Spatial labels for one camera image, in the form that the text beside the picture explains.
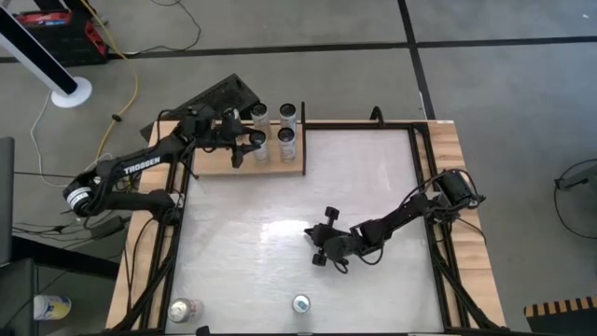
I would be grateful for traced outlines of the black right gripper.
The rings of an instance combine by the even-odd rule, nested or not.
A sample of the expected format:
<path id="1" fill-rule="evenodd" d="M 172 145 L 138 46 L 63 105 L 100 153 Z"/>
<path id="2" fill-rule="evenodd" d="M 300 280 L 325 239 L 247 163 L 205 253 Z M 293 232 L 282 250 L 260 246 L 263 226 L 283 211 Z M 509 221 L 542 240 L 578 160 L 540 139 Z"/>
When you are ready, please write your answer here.
<path id="1" fill-rule="evenodd" d="M 328 223 L 334 223 L 339 218 L 340 211 L 328 206 L 325 211 Z M 304 233 L 312 240 L 317 252 L 312 256 L 312 264 L 325 267 L 328 260 L 344 260 L 355 254 L 359 247 L 359 239 L 352 233 L 339 231 L 331 226 L 317 224 L 305 229 Z"/>

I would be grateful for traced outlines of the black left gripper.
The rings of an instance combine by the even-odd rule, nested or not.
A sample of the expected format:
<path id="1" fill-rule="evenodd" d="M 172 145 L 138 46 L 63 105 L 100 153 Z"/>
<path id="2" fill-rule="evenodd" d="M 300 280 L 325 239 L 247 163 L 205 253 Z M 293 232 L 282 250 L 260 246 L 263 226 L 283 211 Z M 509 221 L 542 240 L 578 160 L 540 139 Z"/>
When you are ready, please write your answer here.
<path id="1" fill-rule="evenodd" d="M 231 163 L 234 169 L 238 169 L 243 164 L 243 152 L 252 152 L 261 149 L 261 144 L 245 144 L 254 131 L 254 129 L 245 126 L 216 127 L 214 129 L 214 139 L 219 147 L 243 144 L 243 150 L 240 147 L 235 147 L 232 150 Z"/>

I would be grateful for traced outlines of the white slim can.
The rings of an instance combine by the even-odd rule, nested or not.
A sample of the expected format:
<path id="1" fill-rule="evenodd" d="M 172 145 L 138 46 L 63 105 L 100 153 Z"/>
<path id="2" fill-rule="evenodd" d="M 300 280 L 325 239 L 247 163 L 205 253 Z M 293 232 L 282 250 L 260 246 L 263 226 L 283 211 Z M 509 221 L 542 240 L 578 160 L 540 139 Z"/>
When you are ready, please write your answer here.
<path id="1" fill-rule="evenodd" d="M 255 131 L 250 134 L 249 141 L 256 148 L 252 151 L 255 160 L 259 163 L 267 162 L 270 158 L 267 135 L 262 131 Z"/>

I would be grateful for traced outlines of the white Celsius Peach Vibe can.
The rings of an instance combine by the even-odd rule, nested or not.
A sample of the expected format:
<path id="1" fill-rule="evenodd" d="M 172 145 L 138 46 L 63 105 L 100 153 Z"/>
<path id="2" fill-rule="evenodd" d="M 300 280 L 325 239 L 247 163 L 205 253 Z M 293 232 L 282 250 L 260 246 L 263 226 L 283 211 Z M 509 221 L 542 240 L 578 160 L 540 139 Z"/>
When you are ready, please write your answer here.
<path id="1" fill-rule="evenodd" d="M 264 132 L 266 135 L 271 134 L 270 116 L 268 108 L 264 104 L 258 103 L 253 106 L 251 118 L 256 129 Z"/>

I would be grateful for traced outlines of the silver Diet Coke can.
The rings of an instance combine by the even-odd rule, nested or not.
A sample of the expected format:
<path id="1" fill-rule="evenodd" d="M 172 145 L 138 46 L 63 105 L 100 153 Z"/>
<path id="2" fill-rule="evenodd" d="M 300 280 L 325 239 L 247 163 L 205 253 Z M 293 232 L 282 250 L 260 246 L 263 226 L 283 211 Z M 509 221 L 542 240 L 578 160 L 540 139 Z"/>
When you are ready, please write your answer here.
<path id="1" fill-rule="evenodd" d="M 291 162 L 296 158 L 296 134 L 291 128 L 281 128 L 277 133 L 282 162 Z"/>

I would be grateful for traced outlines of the white Celsius can yellow fruit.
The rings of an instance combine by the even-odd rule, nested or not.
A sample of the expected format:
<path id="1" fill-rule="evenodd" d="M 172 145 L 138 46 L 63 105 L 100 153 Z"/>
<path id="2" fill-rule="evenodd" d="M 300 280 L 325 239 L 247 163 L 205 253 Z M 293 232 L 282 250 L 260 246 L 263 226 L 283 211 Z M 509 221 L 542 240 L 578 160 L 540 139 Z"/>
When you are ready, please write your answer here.
<path id="1" fill-rule="evenodd" d="M 286 103 L 280 106 L 280 125 L 293 131 L 297 128 L 297 109 L 293 104 Z"/>

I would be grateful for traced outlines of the silver can red print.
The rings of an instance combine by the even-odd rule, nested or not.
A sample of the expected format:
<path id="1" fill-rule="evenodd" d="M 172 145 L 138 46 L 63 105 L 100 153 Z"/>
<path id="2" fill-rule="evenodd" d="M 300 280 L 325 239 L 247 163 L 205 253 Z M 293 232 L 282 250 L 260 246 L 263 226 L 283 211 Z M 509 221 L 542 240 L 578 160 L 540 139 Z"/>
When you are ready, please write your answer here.
<path id="1" fill-rule="evenodd" d="M 203 311 L 204 306 L 200 300 L 178 298 L 170 304 L 168 318 L 173 323 L 182 324 L 199 319 Z"/>

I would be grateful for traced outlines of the black perforated panel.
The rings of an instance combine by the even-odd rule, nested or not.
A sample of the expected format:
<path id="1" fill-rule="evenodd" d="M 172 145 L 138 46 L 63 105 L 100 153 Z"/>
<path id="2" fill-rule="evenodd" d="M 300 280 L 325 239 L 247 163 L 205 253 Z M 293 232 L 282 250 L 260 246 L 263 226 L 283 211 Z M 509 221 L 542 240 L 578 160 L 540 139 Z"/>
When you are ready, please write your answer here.
<path id="1" fill-rule="evenodd" d="M 180 120 L 191 109 L 209 107 L 215 112 L 215 119 L 221 120 L 225 110 L 237 110 L 241 120 L 249 120 L 252 108 L 260 102 L 257 95 L 236 74 L 217 82 L 215 85 L 182 103 L 167 109 L 161 120 Z"/>

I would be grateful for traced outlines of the black power adapter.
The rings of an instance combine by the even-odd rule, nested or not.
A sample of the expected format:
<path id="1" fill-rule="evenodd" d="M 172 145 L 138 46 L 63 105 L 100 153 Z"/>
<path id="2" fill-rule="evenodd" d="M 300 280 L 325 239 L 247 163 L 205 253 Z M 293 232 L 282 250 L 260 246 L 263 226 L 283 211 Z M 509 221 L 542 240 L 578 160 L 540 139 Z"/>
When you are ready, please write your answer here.
<path id="1" fill-rule="evenodd" d="M 103 239 L 125 228 L 125 219 L 121 216 L 111 217 L 106 222 L 90 229 L 91 240 Z"/>

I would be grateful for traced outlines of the white pole round base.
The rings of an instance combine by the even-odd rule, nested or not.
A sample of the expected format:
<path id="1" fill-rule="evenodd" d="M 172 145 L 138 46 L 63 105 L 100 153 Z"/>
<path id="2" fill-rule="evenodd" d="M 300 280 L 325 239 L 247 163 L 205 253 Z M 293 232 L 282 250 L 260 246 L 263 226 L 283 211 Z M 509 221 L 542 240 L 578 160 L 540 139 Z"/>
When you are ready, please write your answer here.
<path id="1" fill-rule="evenodd" d="M 61 108 L 84 104 L 92 85 L 84 77 L 71 76 L 17 19 L 0 6 L 0 46 L 49 87 L 52 103 Z"/>

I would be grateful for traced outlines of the black red tool case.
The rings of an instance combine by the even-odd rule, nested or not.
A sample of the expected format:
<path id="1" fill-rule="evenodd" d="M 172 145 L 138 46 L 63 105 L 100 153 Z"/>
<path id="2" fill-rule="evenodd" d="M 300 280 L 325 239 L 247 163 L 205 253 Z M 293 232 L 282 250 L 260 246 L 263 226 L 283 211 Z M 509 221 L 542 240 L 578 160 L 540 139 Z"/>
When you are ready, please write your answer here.
<path id="1" fill-rule="evenodd" d="M 13 17 L 64 67 L 108 61 L 109 46 L 80 12 L 39 10 Z"/>

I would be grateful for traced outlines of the black yellow striped box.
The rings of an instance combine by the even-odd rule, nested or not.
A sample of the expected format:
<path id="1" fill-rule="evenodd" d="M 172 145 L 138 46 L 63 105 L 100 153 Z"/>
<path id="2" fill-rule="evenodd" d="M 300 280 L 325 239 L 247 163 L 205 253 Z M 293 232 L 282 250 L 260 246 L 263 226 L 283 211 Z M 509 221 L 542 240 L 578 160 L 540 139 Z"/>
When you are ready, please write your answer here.
<path id="1" fill-rule="evenodd" d="M 525 306 L 532 332 L 563 336 L 597 336 L 597 296 Z"/>

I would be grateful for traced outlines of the black desk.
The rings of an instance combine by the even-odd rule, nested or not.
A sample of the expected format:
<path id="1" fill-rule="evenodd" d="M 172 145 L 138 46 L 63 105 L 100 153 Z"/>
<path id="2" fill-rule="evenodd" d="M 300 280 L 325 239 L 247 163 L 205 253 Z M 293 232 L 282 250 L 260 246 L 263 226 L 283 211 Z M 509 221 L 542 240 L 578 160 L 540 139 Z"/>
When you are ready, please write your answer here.
<path id="1" fill-rule="evenodd" d="M 73 250 L 14 236 L 0 248 L 0 336 L 34 336 L 36 268 L 50 267 L 108 279 L 117 277 L 118 264 L 111 258 L 94 257 Z"/>

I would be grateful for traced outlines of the black metal shelf end frame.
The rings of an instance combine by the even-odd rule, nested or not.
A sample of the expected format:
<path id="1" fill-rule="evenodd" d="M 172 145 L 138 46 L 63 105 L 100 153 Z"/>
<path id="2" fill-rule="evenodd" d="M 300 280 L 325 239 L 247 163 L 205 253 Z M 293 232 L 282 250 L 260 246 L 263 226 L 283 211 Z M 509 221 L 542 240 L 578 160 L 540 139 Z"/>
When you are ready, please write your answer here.
<path id="1" fill-rule="evenodd" d="M 302 163 L 302 175 L 306 175 L 306 163 L 307 163 L 307 145 L 306 145 L 306 106 L 305 102 L 300 103 L 300 134 L 301 134 L 301 163 Z"/>
<path id="2" fill-rule="evenodd" d="M 195 180 L 199 179 L 199 176 L 194 172 L 194 169 L 193 169 L 194 157 L 192 155 L 181 158 L 179 161 L 183 164 L 183 166 L 186 169 L 186 172 L 190 176 L 192 176 Z"/>

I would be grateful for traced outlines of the black aluminium table frame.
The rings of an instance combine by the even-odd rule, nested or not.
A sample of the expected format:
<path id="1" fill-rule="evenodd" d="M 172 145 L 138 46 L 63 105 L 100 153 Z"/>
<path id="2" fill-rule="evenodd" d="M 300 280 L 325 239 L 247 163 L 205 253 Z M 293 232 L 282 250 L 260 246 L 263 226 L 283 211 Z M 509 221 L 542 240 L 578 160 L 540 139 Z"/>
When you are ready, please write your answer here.
<path id="1" fill-rule="evenodd" d="M 384 128 L 379 128 L 374 120 L 307 120 L 306 172 L 309 165 L 308 145 L 315 133 L 322 131 L 406 132 L 414 172 L 420 178 L 429 177 L 440 170 L 465 168 L 465 157 L 456 127 L 451 120 L 390 120 L 385 122 Z M 141 186 L 143 189 L 150 189 L 174 184 L 185 189 L 191 178 L 185 168 L 154 167 L 142 178 Z M 143 277 L 138 284 L 145 287 L 159 263 L 165 259 L 168 249 L 180 246 L 179 233 L 175 229 L 153 229 L 149 232 L 150 236 L 145 238 L 138 216 L 133 218 L 133 224 L 135 229 L 127 239 L 138 242 L 140 250 L 138 258 L 131 262 L 130 270 L 141 273 Z M 480 313 L 502 327 L 504 316 L 486 247 L 461 236 L 452 237 L 446 226 L 435 228 L 429 234 L 438 251 L 446 258 L 454 279 L 463 285 L 479 282 L 470 300 L 477 305 Z M 470 312 L 465 301 L 456 294 L 447 276 L 440 270 L 434 271 L 434 286 L 439 296 L 442 322 L 449 334 L 488 335 L 488 329 L 476 323 L 475 314 Z"/>

